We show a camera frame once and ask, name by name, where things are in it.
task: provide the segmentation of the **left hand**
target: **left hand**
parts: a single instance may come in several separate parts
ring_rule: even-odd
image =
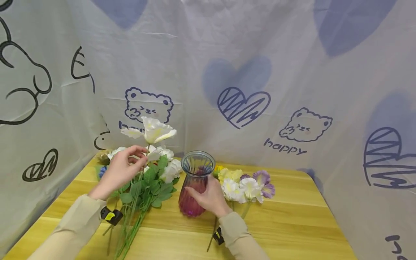
[[[131,181],[146,165],[147,149],[133,145],[116,153],[100,182],[90,191],[89,197],[106,201],[110,194]]]

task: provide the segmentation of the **yellow tag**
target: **yellow tag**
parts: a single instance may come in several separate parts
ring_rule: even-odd
[[[108,214],[107,214],[107,216],[105,216],[105,220],[108,220],[108,221],[110,221],[113,217],[115,217],[116,215],[114,215],[114,213],[112,213],[112,212],[109,212]]]

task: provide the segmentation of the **purple pansy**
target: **purple pansy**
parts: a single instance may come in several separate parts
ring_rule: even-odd
[[[101,167],[100,173],[98,174],[98,176],[100,177],[100,179],[103,177],[105,171],[107,171],[107,166]]]
[[[272,198],[276,194],[276,189],[273,184],[270,183],[270,174],[264,170],[256,171],[253,173],[253,178],[262,187],[261,193],[265,198]]]
[[[243,174],[243,175],[240,177],[240,180],[245,179],[245,178],[251,178],[251,176],[250,176],[250,175],[248,175],[248,174]]]

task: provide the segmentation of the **flower bouquet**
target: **flower bouquet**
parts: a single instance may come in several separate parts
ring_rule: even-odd
[[[263,203],[264,198],[272,198],[276,191],[275,186],[270,183],[270,174],[261,170],[253,173],[252,176],[244,174],[242,170],[229,170],[223,166],[216,166],[213,171],[224,193],[224,197],[231,204],[232,210],[235,210],[235,202],[240,204],[246,203],[246,207],[241,214],[244,219],[250,209],[252,203]],[[218,219],[214,221],[214,232],[217,229]],[[209,251],[212,238],[209,242],[207,252]]]
[[[144,133],[137,129],[124,128],[121,130],[123,134],[131,138],[144,136],[149,153],[146,154],[148,157],[147,165],[134,179],[110,196],[121,201],[121,212],[124,216],[121,220],[123,223],[118,236],[115,259],[126,257],[150,207],[160,208],[163,201],[172,197],[172,193],[176,191],[173,185],[179,181],[179,174],[182,171],[180,161],[173,158],[171,150],[152,145],[174,136],[176,130],[169,125],[162,124],[157,119],[144,116],[142,119]],[[111,159],[124,149],[126,148],[119,147],[108,154],[99,156],[101,166],[97,169],[98,179],[105,174]]]

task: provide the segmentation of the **beige sleeve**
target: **beige sleeve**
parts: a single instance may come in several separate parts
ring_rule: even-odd
[[[106,202],[80,196],[61,222],[29,260],[72,260],[88,243],[101,223],[100,212]]]
[[[270,260],[236,212],[219,219],[225,246],[236,260]]]

